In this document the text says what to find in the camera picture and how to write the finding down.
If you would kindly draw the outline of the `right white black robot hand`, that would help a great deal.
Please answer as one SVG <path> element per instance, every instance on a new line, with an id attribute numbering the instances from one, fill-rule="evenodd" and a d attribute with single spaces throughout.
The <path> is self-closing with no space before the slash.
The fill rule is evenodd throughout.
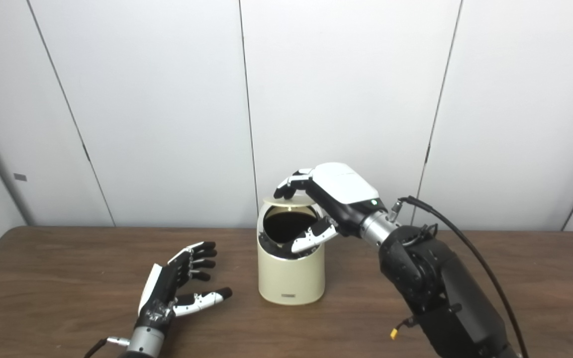
<path id="1" fill-rule="evenodd" d="M 318 204 L 325 216 L 285 243 L 283 252 L 299 254 L 339 234 L 362 239 L 364 222 L 376 213 L 386 212 L 379 192 L 343 163 L 324 163 L 294 172 L 277 186 L 274 198 L 291 199 L 298 190 Z"/>

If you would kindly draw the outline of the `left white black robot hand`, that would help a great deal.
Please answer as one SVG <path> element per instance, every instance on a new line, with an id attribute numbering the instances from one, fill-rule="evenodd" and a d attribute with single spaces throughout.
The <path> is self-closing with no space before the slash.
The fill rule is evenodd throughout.
<path id="1" fill-rule="evenodd" d="M 215 267 L 215 242 L 198 242 L 182 248 L 166 265 L 154 264 L 147 278 L 137 309 L 136 328 L 152 328 L 165 332 L 172 321 L 197 313 L 229 299 L 229 287 L 214 291 L 178 295 L 180 288 L 192 279 L 209 281 L 210 274 L 202 269 Z"/>

